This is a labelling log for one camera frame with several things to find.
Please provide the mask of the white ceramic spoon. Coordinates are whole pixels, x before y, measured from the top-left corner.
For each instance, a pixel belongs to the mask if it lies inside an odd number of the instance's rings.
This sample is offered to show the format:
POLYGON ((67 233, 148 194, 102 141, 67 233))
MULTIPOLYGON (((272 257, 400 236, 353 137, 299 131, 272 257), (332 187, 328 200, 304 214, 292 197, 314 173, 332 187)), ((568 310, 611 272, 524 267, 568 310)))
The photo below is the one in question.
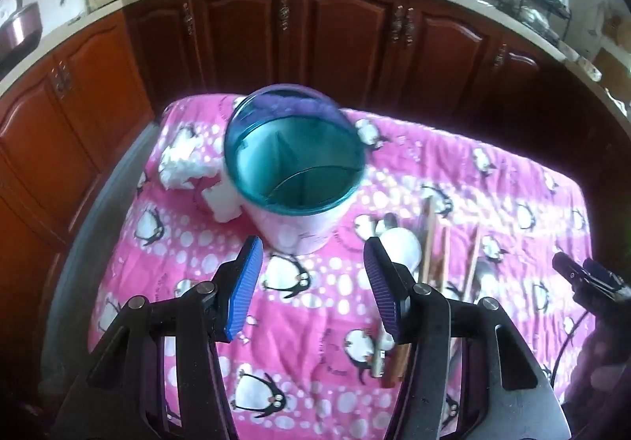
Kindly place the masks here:
POLYGON ((395 227, 387 229, 380 236, 388 257, 395 264, 406 266, 410 273, 414 273, 422 259, 422 248, 416 235, 407 228, 395 227))

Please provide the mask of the wooden kitchen cabinets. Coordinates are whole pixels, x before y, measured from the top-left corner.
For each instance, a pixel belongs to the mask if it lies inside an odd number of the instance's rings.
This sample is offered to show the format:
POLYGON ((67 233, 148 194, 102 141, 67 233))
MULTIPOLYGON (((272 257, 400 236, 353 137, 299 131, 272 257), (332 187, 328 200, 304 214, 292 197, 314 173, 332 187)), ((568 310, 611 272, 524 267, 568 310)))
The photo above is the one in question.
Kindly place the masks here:
POLYGON ((1 360, 36 372, 69 248, 168 103, 292 82, 473 135, 574 177, 600 262, 630 270, 630 126, 529 28, 475 0, 124 0, 1 82, 1 360))

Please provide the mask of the white floral utensil holder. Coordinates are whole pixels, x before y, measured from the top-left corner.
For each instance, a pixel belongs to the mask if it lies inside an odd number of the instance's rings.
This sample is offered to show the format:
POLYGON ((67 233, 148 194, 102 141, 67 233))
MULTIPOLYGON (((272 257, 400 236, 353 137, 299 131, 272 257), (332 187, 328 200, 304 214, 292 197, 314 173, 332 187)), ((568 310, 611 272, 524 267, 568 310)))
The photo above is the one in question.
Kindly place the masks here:
POLYGON ((366 149, 335 101, 310 87, 274 84, 234 107, 224 165, 269 245, 303 255, 321 249, 350 209, 366 149))

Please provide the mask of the black dish rack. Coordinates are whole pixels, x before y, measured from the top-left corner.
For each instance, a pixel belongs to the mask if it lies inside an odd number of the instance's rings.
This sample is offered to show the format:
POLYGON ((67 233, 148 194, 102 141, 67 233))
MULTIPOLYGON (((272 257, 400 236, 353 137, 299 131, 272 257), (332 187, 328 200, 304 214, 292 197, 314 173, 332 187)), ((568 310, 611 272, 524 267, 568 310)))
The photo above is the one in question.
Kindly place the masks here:
POLYGON ((550 41, 565 40, 572 13, 559 0, 493 0, 495 7, 550 41))

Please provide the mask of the white crumpled tissue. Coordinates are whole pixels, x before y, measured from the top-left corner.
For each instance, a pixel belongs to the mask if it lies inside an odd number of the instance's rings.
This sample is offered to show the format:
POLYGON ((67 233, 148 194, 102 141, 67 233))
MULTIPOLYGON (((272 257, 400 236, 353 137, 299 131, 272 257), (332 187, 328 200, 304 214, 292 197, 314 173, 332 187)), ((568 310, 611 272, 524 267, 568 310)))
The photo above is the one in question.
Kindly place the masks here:
POLYGON ((205 155, 203 135, 193 125, 180 126, 158 162, 158 179, 167 191, 190 191, 217 223, 229 223, 242 215, 236 189, 224 164, 205 155))

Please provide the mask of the pink penguin cloth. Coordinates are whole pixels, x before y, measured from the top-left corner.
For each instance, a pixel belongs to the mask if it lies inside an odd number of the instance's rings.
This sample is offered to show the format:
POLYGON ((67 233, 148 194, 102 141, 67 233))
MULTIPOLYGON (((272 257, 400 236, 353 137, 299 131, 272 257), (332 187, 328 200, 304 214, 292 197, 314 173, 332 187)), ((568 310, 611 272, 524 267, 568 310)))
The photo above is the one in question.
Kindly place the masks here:
MULTIPOLYGON (((256 230, 243 211, 221 224, 190 191, 167 191, 158 162, 180 126, 203 135, 222 162, 236 95, 174 102, 140 175, 121 235, 99 284, 89 327, 95 346, 129 298, 174 298, 213 277, 256 230)), ((329 242, 305 255, 267 249, 243 329, 220 345, 219 364, 237 430, 249 439, 380 439, 397 393, 371 375, 379 312, 362 263, 365 240, 387 212, 420 245, 421 210, 435 200, 434 267, 451 228, 448 286, 463 300, 476 227, 482 238, 470 302, 496 299, 544 374, 565 394, 595 321, 551 265, 557 252, 592 253, 586 204, 569 177, 462 135, 360 111, 365 177, 329 242)))

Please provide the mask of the steel spoon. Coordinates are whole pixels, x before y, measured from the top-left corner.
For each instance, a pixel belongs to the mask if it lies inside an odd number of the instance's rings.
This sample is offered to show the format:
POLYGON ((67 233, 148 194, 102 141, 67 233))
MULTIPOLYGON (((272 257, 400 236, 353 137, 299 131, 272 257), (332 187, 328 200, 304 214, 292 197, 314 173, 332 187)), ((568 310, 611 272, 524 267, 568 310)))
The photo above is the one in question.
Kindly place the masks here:
MULTIPOLYGON (((389 229, 398 226, 398 219, 392 212, 387 212, 374 226, 374 235, 380 237, 389 229)), ((384 375, 384 366, 386 359, 385 350, 386 331, 384 324, 380 324, 379 332, 377 332, 377 340, 375 341, 374 360, 371 369, 371 375, 374 378, 382 378, 384 375)))

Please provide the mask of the rice cooker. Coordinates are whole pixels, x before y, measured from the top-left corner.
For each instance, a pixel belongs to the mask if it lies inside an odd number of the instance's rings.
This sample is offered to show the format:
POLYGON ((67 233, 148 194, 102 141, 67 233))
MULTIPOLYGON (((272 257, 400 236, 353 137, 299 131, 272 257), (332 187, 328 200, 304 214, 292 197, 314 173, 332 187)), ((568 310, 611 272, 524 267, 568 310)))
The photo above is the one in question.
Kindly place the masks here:
POLYGON ((38 2, 1 0, 1 61, 32 52, 42 32, 38 2))

